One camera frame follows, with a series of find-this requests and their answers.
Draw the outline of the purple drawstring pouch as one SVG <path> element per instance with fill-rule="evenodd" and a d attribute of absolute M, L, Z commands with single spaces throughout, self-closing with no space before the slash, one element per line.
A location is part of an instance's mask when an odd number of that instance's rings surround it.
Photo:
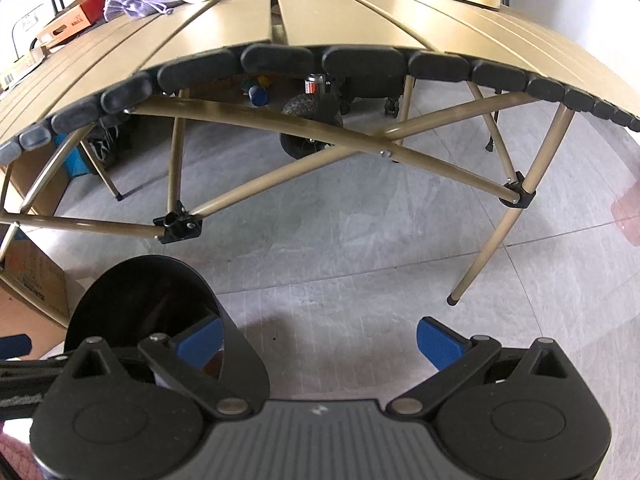
<path fill-rule="evenodd" d="M 171 14 L 182 0 L 105 0 L 103 18 L 110 22 L 121 15 L 146 18 L 153 14 Z"/>

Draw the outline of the black round trash bin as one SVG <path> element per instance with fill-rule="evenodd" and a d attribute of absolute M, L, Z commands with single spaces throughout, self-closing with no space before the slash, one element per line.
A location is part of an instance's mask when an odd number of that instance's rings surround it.
<path fill-rule="evenodd" d="M 204 370 L 181 361 L 169 341 L 192 325 L 217 315 L 224 323 L 224 348 Z M 76 350 L 91 336 L 112 349 L 151 349 L 152 361 L 170 370 L 179 387 L 201 399 L 243 399 L 254 411 L 270 395 L 269 376 L 257 352 L 235 325 L 198 272 L 166 256 L 147 255 L 125 260 L 100 276 L 77 305 L 64 341 L 64 350 Z"/>

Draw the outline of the brown cardboard box with bag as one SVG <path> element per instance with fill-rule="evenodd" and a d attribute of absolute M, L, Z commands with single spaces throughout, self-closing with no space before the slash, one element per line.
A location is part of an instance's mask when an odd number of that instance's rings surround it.
<path fill-rule="evenodd" d="M 1 260 L 1 336 L 29 336 L 27 359 L 38 359 L 64 340 L 69 322 L 64 271 L 18 234 Z"/>

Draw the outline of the pink fluffy rug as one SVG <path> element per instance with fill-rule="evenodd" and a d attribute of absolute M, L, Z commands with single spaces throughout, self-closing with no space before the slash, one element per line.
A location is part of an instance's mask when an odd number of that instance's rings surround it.
<path fill-rule="evenodd" d="M 41 478 L 40 470 L 27 444 L 2 432 L 1 453 L 22 479 Z"/>

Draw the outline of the blue bag under table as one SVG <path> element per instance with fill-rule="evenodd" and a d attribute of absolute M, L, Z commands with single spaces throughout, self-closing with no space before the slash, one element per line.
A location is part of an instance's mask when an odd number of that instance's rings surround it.
<path fill-rule="evenodd" d="M 63 164 L 67 175 L 70 179 L 84 176 L 85 174 L 97 174 L 96 168 L 94 168 L 92 162 L 85 150 L 78 145 L 74 148 L 70 154 L 67 155 Z"/>

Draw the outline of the blue bottle under table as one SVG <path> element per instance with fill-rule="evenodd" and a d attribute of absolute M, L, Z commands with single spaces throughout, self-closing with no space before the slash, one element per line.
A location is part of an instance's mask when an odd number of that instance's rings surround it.
<path fill-rule="evenodd" d="M 247 90 L 247 96 L 250 104 L 254 107 L 263 107 L 269 103 L 268 90 L 260 84 L 254 84 Z"/>

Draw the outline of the black wheeled cart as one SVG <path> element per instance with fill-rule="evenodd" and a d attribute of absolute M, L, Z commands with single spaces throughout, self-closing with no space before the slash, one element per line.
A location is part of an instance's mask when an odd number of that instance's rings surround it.
<path fill-rule="evenodd" d="M 404 93 L 404 76 L 326 77 L 326 92 L 313 96 L 303 93 L 293 96 L 281 110 L 285 116 L 300 117 L 343 127 L 342 116 L 350 111 L 356 99 L 385 99 L 384 113 L 397 118 L 399 100 Z"/>

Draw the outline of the red soda can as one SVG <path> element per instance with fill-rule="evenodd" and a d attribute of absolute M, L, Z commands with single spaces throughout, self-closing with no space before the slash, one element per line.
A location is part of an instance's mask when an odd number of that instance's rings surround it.
<path fill-rule="evenodd" d="M 305 79 L 305 92 L 313 96 L 326 92 L 326 77 L 323 74 L 309 74 Z"/>

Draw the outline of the tan folding camping table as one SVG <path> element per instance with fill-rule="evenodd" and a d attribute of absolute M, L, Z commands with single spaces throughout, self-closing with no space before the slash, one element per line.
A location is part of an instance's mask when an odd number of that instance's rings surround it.
<path fill-rule="evenodd" d="M 335 79 L 384 76 L 464 82 L 474 98 L 372 133 L 239 105 L 191 99 L 202 82 L 243 74 Z M 526 174 L 515 171 L 498 130 L 491 137 L 506 182 L 486 179 L 405 148 L 409 136 L 547 101 L 556 113 Z M 562 143 L 576 113 L 637 129 L 638 94 L 584 49 L 509 8 L 461 0 L 214 0 L 180 6 L 167 16 L 116 18 L 55 52 L 1 104 L 1 163 L 11 169 L 54 136 L 63 142 L 2 223 L 64 231 L 188 240 L 206 217 L 274 186 L 359 153 L 420 168 L 498 197 L 506 213 L 465 276 L 450 292 L 455 304 L 504 241 Z M 67 154 L 103 119 L 121 114 L 202 120 L 277 131 L 326 149 L 251 180 L 193 209 L 173 204 L 150 224 L 35 216 L 32 203 Z"/>

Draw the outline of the red cardboard box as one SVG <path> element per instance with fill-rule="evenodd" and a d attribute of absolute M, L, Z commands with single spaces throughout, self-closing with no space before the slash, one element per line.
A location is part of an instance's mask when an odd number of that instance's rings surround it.
<path fill-rule="evenodd" d="M 102 20 L 104 3 L 105 0 L 74 0 L 38 32 L 30 48 L 51 50 L 86 32 Z"/>

